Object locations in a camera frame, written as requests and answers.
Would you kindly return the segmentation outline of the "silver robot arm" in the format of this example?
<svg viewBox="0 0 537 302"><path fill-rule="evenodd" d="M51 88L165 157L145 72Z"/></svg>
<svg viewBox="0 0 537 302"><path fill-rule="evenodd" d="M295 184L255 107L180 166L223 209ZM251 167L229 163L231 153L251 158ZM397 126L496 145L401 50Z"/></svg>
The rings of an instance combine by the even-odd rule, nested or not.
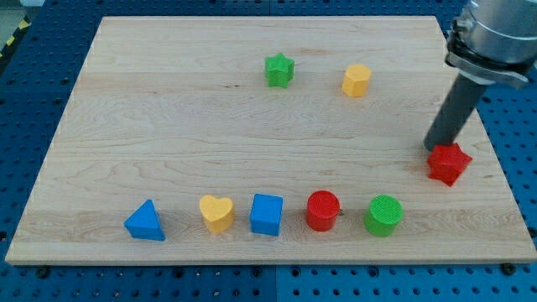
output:
<svg viewBox="0 0 537 302"><path fill-rule="evenodd" d="M495 83L523 88L536 61L536 2L471 0L451 23L447 65L458 69L425 135L428 150L454 143L485 90Z"/></svg>

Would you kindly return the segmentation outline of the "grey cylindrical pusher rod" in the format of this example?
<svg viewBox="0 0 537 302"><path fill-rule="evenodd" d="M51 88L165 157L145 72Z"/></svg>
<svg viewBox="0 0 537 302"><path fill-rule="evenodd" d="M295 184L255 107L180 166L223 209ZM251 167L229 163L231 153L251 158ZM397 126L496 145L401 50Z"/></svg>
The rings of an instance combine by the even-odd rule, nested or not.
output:
<svg viewBox="0 0 537 302"><path fill-rule="evenodd" d="M488 86L489 81L475 82L462 73L457 75L425 135L423 144L427 150L454 143Z"/></svg>

